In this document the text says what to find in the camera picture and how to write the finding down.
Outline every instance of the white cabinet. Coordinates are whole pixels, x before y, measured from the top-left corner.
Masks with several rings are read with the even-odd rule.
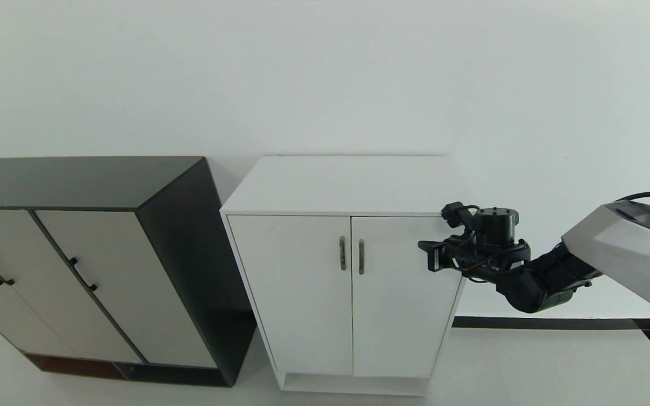
[[[470,196],[443,157],[260,159],[220,213],[282,390],[425,395],[462,278],[418,241]]]

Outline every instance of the cabinet side panel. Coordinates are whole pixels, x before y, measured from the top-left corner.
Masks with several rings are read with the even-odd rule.
[[[228,385],[256,322],[201,160],[137,212],[142,228]]]

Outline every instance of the cabinet top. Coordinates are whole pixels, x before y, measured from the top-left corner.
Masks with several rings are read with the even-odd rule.
[[[203,159],[0,158],[0,208],[134,210]]]
[[[452,159],[263,157],[222,206],[226,215],[438,216],[474,198]]]

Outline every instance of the beige cabinet door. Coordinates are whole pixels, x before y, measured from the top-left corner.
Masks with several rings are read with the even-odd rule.
[[[37,216],[147,361],[217,367],[134,213]]]
[[[0,273],[77,357],[141,362],[25,210],[0,210]]]
[[[0,334],[22,351],[75,357],[72,349],[19,296],[14,288],[16,280],[13,282],[0,283]]]

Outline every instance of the black floor strip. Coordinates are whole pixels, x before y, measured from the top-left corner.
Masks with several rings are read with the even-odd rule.
[[[531,330],[642,330],[650,340],[650,319],[525,319],[516,317],[456,317],[453,327]]]

